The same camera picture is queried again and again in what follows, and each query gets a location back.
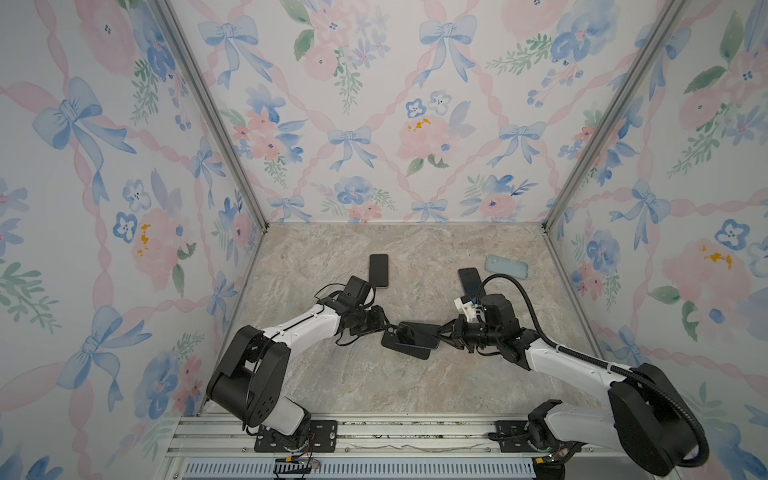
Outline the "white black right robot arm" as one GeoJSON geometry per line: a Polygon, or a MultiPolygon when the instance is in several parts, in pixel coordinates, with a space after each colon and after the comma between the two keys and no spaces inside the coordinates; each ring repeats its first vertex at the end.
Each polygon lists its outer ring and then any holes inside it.
{"type": "Polygon", "coordinates": [[[539,326],[469,322],[459,317],[437,328],[438,340],[470,353],[491,348],[496,356],[542,373],[593,396],[603,406],[588,409],[548,400],[534,410],[518,434],[500,432],[498,443],[527,443],[539,452],[585,445],[621,451],[654,476],[707,463],[711,447],[705,429],[660,369],[610,363],[546,336],[539,326]]]}

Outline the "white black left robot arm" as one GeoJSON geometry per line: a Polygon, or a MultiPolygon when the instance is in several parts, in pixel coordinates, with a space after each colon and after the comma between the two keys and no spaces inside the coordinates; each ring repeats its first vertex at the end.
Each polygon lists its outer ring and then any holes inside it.
{"type": "Polygon", "coordinates": [[[335,300],[263,330],[240,328],[206,387],[206,398],[250,429],[264,426],[283,436],[301,436],[311,414],[282,394],[289,360],[314,344],[347,330],[364,336],[389,325],[382,307],[347,307],[335,300]]]}

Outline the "black phone case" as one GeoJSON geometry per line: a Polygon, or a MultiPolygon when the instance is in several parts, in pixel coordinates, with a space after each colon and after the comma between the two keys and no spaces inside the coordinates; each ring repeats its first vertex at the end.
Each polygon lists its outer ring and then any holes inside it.
{"type": "Polygon", "coordinates": [[[408,355],[420,360],[427,360],[431,354],[431,349],[419,348],[410,345],[401,344],[398,338],[388,337],[383,333],[381,345],[387,349],[408,355]]]}

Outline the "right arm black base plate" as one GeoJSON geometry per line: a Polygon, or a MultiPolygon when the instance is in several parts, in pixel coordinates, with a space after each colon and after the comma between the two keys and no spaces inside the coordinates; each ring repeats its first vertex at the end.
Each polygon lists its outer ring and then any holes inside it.
{"type": "Polygon", "coordinates": [[[543,422],[499,420],[489,440],[497,442],[503,453],[537,452],[543,455],[565,456],[579,452],[583,443],[557,439],[543,422]]]}

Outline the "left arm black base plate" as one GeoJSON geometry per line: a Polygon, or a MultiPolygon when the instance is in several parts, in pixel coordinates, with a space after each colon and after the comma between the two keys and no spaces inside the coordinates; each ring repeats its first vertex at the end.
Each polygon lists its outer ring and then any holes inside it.
{"type": "Polygon", "coordinates": [[[333,453],[336,449],[338,422],[336,420],[310,420],[293,435],[260,426],[255,436],[257,453],[333,453]]]}

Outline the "blue edged phone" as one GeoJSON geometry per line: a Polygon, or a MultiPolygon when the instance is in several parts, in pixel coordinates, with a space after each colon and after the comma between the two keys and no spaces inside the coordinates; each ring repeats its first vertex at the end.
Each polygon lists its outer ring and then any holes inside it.
{"type": "Polygon", "coordinates": [[[420,322],[402,322],[397,327],[397,336],[401,344],[435,350],[441,340],[441,326],[420,322]]]}

